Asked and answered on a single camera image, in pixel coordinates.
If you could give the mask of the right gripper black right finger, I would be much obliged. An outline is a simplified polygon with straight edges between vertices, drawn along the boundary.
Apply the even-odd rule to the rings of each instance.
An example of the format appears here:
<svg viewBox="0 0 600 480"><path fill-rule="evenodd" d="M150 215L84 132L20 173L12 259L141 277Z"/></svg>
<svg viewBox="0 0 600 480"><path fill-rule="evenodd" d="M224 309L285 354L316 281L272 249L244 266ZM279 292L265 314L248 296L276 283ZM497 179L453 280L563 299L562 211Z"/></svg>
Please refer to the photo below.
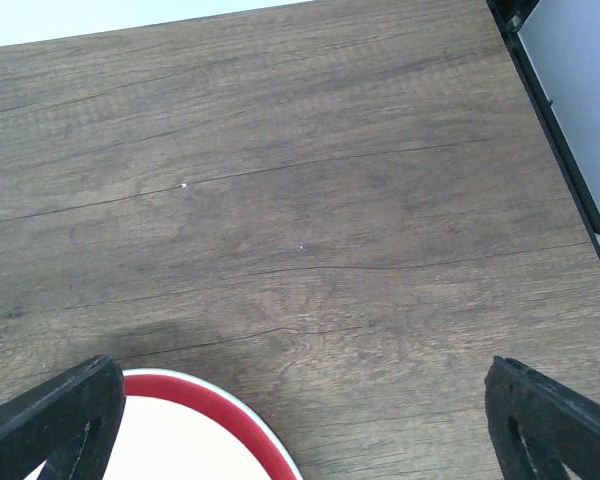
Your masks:
<svg viewBox="0 0 600 480"><path fill-rule="evenodd" d="M600 404L513 358L485 378L491 442L505 479L600 479Z"/></svg>

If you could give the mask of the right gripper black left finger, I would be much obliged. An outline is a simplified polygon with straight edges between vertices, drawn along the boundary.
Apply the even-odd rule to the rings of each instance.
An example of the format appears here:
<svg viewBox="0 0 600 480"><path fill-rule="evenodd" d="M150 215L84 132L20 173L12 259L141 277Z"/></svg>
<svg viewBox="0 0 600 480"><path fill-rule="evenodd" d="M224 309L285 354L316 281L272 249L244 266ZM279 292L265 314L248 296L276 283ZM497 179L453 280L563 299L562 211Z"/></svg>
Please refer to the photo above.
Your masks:
<svg viewBox="0 0 600 480"><path fill-rule="evenodd" d="M125 408L124 377L95 356L0 405L0 479L104 477Z"/></svg>

